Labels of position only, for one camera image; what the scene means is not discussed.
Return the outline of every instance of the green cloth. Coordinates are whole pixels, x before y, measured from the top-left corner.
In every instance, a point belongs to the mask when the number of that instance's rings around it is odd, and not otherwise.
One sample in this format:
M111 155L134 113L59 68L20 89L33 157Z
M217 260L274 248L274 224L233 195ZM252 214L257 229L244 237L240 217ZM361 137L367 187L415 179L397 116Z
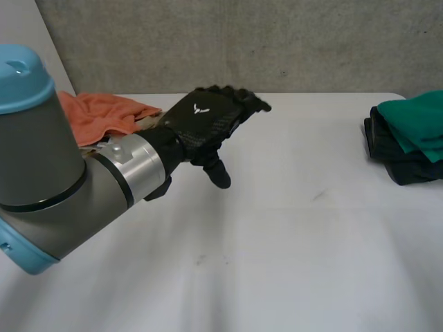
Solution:
M421 150L433 163L443 159L443 91L382 102L378 110L406 154Z

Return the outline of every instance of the light blue cap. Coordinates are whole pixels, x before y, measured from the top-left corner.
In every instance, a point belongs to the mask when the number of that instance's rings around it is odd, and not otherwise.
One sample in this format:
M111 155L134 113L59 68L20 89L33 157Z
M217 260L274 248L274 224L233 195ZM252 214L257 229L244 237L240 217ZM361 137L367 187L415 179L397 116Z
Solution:
M54 81L36 52L23 45L0 45L0 114L25 111L54 92Z
M38 275L58 263L0 219L0 249L30 275Z

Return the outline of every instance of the white table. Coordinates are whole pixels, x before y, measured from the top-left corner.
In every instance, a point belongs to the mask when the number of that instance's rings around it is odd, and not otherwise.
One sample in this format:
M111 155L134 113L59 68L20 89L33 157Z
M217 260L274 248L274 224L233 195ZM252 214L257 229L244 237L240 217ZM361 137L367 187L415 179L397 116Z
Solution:
M0 331L442 331L442 183L394 184L361 133L400 97L262 97L221 149L229 190L181 165L43 275L0 255Z

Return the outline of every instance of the orange towel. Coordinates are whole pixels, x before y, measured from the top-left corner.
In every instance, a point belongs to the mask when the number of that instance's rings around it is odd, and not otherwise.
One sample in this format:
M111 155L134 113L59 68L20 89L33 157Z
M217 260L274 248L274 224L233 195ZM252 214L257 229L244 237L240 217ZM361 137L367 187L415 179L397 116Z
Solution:
M129 134L141 130L136 120L155 116L161 109L108 93L58 93L79 147L98 142L106 133Z

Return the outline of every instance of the gray concrete wall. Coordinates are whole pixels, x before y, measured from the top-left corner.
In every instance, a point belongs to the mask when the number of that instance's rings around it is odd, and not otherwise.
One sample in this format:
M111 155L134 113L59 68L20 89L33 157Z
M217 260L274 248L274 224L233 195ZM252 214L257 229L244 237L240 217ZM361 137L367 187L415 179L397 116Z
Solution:
M442 0L37 0L77 92L443 84Z

